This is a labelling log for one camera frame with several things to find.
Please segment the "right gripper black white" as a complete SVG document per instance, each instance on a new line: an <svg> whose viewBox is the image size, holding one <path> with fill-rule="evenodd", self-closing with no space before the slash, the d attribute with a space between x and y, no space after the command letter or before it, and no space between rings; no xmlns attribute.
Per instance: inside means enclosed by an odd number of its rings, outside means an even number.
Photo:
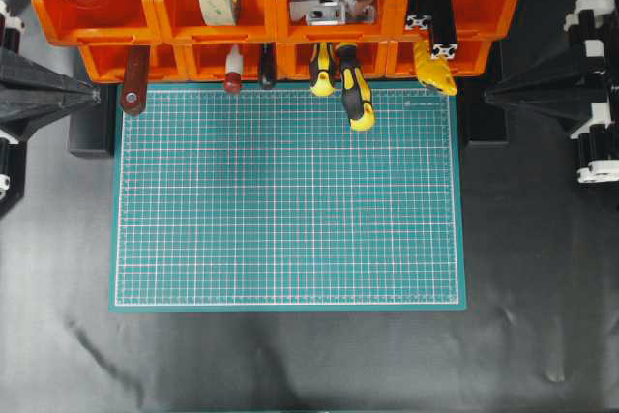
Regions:
<svg viewBox="0 0 619 413"><path fill-rule="evenodd" d="M618 181L618 7L576 0L566 15L568 66L535 67L485 90L485 102L559 121L581 185Z"/></svg>

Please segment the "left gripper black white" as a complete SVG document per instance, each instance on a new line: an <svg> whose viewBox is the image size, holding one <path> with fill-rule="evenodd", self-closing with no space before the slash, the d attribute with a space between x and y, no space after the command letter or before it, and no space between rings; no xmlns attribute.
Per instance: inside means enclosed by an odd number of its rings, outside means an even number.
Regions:
<svg viewBox="0 0 619 413"><path fill-rule="evenodd" d="M99 105L98 87L19 55L25 24L1 1L1 202L12 186L10 147L40 128Z"/></svg>

